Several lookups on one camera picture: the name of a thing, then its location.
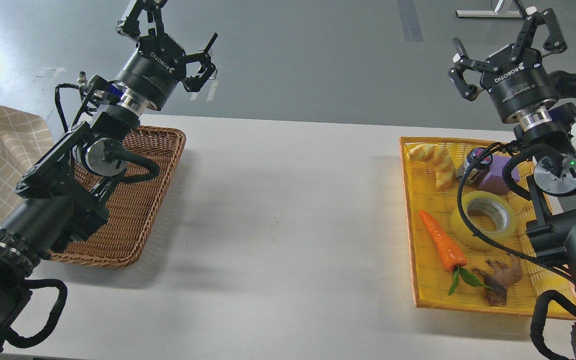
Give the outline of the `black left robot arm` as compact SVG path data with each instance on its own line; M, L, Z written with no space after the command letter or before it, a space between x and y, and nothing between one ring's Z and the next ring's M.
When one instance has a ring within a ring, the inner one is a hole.
M202 51L189 54L165 32L164 0L131 0L115 28L135 42L116 79L58 84L76 89L81 103L71 125L56 105L64 135L14 187L22 198L0 224L0 353L3 345L34 347L55 330L67 300L57 279L31 279L41 260L84 242L109 220L106 203L122 184L148 182L160 166L130 152L125 137L138 129L146 109L160 111L174 89L199 92L217 66L212 35Z

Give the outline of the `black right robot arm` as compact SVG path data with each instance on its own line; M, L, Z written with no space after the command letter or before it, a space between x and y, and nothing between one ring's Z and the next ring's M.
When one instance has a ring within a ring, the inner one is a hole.
M465 174L469 175L487 155L497 151L510 154L502 178L511 192L533 205L535 219L526 224L526 235L534 255L503 246L471 223L462 204L464 179L457 190L457 210L475 237L562 276L574 286L576 297L576 150L571 133L576 106L557 105L562 99L576 99L576 73L547 73L544 55L532 46L538 27L546 26L548 35L542 45L545 54L567 50L554 10L526 8L519 0L515 5L523 25L514 43L480 61L471 59L461 40L454 38L457 53L449 77L466 100L473 101L482 91L487 92L500 120L515 125L514 141L490 145L467 166ZM562 360L562 355L546 346L543 335L551 302L574 317L571 346L576 359L576 302L556 290L537 297L530 339L547 359Z

